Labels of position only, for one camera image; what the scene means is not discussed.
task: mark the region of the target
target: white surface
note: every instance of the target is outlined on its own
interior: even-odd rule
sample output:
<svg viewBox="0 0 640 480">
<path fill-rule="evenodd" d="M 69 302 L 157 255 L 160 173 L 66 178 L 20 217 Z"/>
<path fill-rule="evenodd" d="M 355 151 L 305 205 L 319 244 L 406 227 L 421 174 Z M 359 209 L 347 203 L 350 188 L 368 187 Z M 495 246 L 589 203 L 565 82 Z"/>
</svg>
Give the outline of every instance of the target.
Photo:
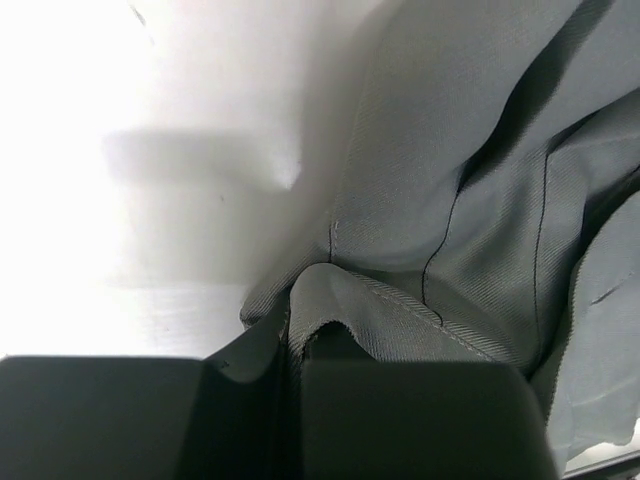
<svg viewBox="0 0 640 480">
<path fill-rule="evenodd" d="M 398 0 L 132 3 L 146 27 L 119 0 L 1 7 L 0 352 L 201 357 L 237 336 L 332 195 Z"/>
</svg>

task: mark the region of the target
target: stitching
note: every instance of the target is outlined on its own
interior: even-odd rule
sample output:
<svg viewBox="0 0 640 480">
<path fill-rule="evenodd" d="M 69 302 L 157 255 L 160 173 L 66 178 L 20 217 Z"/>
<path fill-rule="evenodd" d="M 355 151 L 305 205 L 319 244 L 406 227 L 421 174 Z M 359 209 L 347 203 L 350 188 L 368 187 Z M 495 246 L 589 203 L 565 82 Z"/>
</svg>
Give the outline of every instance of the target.
<svg viewBox="0 0 640 480">
<path fill-rule="evenodd" d="M 398 302 L 396 299 L 391 298 L 391 297 L 387 297 L 386 295 L 383 295 L 382 293 L 371 289 L 371 291 L 376 294 L 377 296 L 379 296 L 380 298 L 383 298 L 391 303 L 393 303 L 394 305 L 397 305 L 398 307 L 400 307 L 401 309 L 403 309 L 405 312 L 410 313 L 411 315 L 413 315 L 414 317 L 420 319 L 420 320 L 424 320 L 423 317 L 421 317 L 418 313 L 414 312 L 413 310 L 411 310 L 409 307 L 407 307 L 406 305 Z M 490 355 L 486 354 L 485 352 L 478 350 L 477 348 L 475 348 L 474 346 L 470 345 L 469 343 L 467 343 L 466 341 L 464 341 L 463 339 L 461 339 L 460 337 L 458 337 L 455 333 L 451 332 L 450 330 L 447 330 L 444 326 L 441 325 L 436 325 L 435 323 L 432 322 L 425 322 L 427 325 L 430 325 L 434 328 L 436 328 L 437 330 L 439 330 L 440 332 L 444 333 L 449 339 L 455 341 L 456 343 L 459 343 L 460 345 L 462 345 L 465 349 L 469 350 L 470 352 L 475 353 L 478 357 L 484 359 L 484 360 L 489 360 L 489 361 L 494 361 L 497 362 L 497 360 L 493 357 L 491 357 Z"/>
<path fill-rule="evenodd" d="M 445 247 L 446 243 L 447 243 L 447 239 L 449 238 L 449 233 L 451 230 L 451 220 L 453 219 L 453 212 L 456 208 L 456 204 L 458 203 L 458 197 L 460 197 L 460 193 L 461 193 L 461 189 L 460 187 L 460 177 L 461 174 L 458 174 L 458 188 L 456 191 L 456 195 L 453 198 L 453 202 L 451 202 L 451 209 L 449 210 L 449 218 L 447 219 L 447 228 L 444 231 L 444 236 L 442 237 L 442 242 L 440 242 L 440 245 L 438 245 L 438 248 L 436 248 L 435 252 L 433 252 L 433 254 L 429 257 L 429 260 L 427 260 L 427 263 L 424 265 L 424 269 L 422 270 L 422 285 L 421 285 L 421 290 L 422 290 L 422 303 L 424 303 L 425 305 L 428 305 L 427 302 L 427 276 L 429 274 L 429 267 L 431 266 L 433 260 L 436 258 L 436 256 L 438 256 L 438 254 L 440 253 L 440 251 Z M 444 327 L 444 319 L 442 318 L 442 316 L 436 312 L 435 310 L 432 310 L 433 313 L 436 314 L 436 316 L 440 319 L 440 326 Z"/>
<path fill-rule="evenodd" d="M 545 213 L 547 211 L 547 180 L 549 171 L 549 155 L 544 157 L 544 174 L 542 180 L 542 212 L 540 213 L 540 223 L 538 223 L 538 233 L 536 235 L 536 248 L 533 253 L 533 311 L 536 321 L 536 335 L 538 352 L 536 353 L 536 364 L 540 364 L 542 359 L 542 334 L 540 332 L 540 310 L 538 307 L 538 253 L 540 251 L 540 239 L 542 237 L 542 226 L 544 224 Z"/>
</svg>

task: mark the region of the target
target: gray garment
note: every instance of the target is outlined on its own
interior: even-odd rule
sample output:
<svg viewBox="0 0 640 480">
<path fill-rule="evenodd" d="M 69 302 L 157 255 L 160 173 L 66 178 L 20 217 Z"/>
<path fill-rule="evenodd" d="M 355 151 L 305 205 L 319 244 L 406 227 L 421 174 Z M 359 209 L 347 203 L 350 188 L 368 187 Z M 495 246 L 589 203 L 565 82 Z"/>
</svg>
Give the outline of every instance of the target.
<svg viewBox="0 0 640 480">
<path fill-rule="evenodd" d="M 563 313 L 586 226 L 602 227 L 599 207 L 640 166 L 638 18 L 637 0 L 407 1 L 371 61 L 333 209 L 252 292 L 243 322 L 293 285 L 294 375 L 309 337 L 340 322 L 381 360 L 497 361 L 531 376 L 560 469 L 628 441 L 633 296 L 587 304 L 592 285 L 617 292 L 627 273 L 623 290 L 634 285 L 637 201 L 593 240 Z M 594 350 L 607 370 L 591 370 Z M 629 405 L 611 407 L 622 384 Z M 585 407 L 593 395 L 606 408 Z"/>
</svg>

